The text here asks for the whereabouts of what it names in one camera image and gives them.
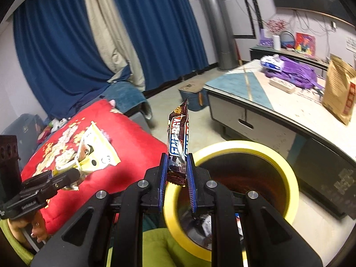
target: purple bag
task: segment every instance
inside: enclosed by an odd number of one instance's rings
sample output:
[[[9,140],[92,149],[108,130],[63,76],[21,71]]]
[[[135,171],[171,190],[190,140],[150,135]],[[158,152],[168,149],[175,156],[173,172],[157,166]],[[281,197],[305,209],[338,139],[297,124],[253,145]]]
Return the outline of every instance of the purple bag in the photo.
[[[276,72],[268,69],[265,72],[265,75],[268,78],[278,77],[304,89],[311,89],[313,87],[317,87],[321,90],[324,89],[317,83],[316,73],[313,68],[305,64],[294,62],[283,56],[280,56],[279,58],[284,61],[284,68],[282,72]]]

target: red pillow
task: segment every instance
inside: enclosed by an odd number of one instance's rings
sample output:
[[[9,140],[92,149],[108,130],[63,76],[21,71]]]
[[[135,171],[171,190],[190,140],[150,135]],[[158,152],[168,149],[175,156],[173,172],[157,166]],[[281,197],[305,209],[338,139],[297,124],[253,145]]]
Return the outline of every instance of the red pillow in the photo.
[[[69,128],[78,127],[66,143],[67,149],[74,148],[77,151],[80,133],[90,126],[91,121],[109,135],[121,162],[88,175],[80,184],[79,191],[59,190],[58,194],[48,201],[48,206],[41,210],[49,234],[58,231],[97,191],[106,190],[113,193],[126,189],[130,184],[142,179],[147,169],[159,165],[162,152],[167,152],[164,143],[143,131],[138,124],[119,113],[117,109],[113,109],[106,100],[100,100],[74,116],[33,155],[21,173],[22,180],[33,176],[38,164],[44,160],[47,165],[42,163],[39,171],[53,169],[55,159],[49,153],[59,138],[63,138],[63,132]]]

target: colorful painting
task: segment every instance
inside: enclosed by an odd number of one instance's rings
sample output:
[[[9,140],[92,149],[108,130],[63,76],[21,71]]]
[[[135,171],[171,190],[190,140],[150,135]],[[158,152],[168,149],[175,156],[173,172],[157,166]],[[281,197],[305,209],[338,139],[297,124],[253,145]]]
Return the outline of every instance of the colorful painting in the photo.
[[[315,37],[309,34],[295,34],[295,50],[299,53],[315,56]]]

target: brown paper bag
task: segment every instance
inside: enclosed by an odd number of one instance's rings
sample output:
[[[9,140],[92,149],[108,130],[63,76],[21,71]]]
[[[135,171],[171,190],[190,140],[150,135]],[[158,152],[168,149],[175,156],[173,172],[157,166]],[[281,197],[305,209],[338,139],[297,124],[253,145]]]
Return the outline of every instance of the brown paper bag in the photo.
[[[356,71],[340,57],[330,58],[322,104],[348,125],[354,108]]]

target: metal pipe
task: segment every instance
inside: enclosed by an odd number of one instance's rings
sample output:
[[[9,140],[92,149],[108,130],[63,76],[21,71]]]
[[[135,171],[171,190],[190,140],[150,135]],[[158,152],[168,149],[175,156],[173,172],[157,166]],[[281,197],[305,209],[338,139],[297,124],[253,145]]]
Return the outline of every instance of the metal pipe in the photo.
[[[200,2],[209,21],[219,69],[226,71],[238,67],[236,44],[225,2],[223,0]]]

